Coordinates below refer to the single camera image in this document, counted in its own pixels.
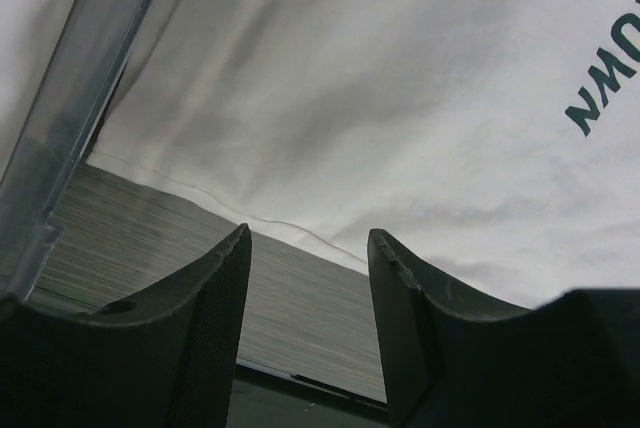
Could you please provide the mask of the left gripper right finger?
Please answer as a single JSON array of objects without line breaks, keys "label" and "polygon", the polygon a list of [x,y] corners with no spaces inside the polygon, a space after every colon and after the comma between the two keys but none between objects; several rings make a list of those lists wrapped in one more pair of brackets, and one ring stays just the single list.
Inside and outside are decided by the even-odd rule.
[{"label": "left gripper right finger", "polygon": [[382,229],[367,256],[392,426],[638,425],[637,290],[575,289],[526,309]]}]

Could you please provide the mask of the white and green raglan shirt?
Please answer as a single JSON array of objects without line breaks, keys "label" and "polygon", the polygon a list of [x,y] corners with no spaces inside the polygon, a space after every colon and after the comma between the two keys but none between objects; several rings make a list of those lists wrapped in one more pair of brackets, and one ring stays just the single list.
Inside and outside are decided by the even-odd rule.
[{"label": "white and green raglan shirt", "polygon": [[154,0],[90,165],[364,272],[639,283],[639,0]]}]

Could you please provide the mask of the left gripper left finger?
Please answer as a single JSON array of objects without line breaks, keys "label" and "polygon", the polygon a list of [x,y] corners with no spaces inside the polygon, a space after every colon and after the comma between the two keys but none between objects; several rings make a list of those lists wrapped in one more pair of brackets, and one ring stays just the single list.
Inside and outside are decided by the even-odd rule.
[{"label": "left gripper left finger", "polygon": [[251,266],[238,226],[213,249],[94,313],[1,299],[5,427],[222,427]]}]

